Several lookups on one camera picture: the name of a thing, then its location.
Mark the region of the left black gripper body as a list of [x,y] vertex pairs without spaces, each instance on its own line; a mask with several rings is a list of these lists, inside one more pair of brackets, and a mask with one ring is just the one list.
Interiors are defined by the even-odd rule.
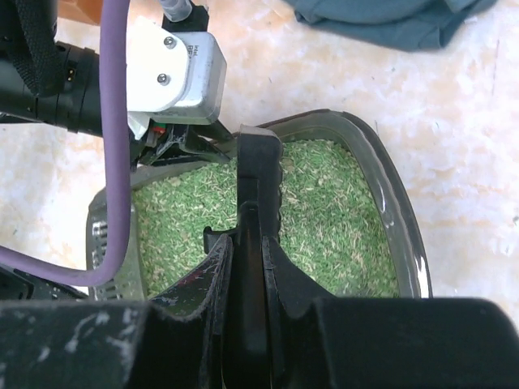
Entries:
[[234,136],[219,121],[210,125],[165,124],[153,120],[140,138],[131,136],[131,167],[230,161]]

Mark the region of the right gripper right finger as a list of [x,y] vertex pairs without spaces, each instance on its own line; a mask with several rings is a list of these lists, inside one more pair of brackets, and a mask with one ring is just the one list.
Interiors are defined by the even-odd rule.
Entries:
[[262,241],[275,388],[515,388],[518,335],[473,298],[336,297]]

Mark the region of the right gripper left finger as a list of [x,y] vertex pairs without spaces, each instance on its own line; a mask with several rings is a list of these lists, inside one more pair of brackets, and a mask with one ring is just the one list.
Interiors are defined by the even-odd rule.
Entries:
[[4,388],[221,388],[231,238],[151,301],[5,301]]

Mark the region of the black litter scoop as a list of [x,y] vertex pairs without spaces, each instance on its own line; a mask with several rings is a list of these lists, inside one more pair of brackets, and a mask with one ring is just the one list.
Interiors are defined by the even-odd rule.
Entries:
[[283,146],[265,128],[237,139],[234,229],[206,230],[203,275],[211,280],[203,388],[280,388],[285,374],[281,312],[272,252],[278,248]]

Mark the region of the dark green litter box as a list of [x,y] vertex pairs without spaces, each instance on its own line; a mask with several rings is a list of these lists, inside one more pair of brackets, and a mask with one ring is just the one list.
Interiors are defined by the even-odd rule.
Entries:
[[[347,112],[317,109],[259,125],[274,132],[283,143],[299,140],[328,140],[350,151],[359,164],[384,225],[397,283],[402,297],[432,297],[426,251],[414,210],[400,176],[379,136],[363,120]],[[169,177],[217,165],[188,156],[174,165],[142,166],[131,175],[132,190]],[[95,300],[146,297],[140,266],[137,212],[131,209],[131,239],[121,271],[106,284],[89,287]],[[86,263],[95,268],[106,246],[106,195],[100,190],[88,206],[86,222]]]

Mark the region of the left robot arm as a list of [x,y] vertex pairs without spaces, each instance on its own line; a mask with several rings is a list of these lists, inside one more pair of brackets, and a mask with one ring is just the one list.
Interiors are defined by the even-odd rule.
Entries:
[[[130,162],[164,166],[225,163],[233,140],[219,122],[226,61],[208,31],[208,11],[161,3],[160,24],[139,18],[127,59]],[[54,37],[55,1],[1,4],[1,120],[46,123],[99,137],[99,57]]]

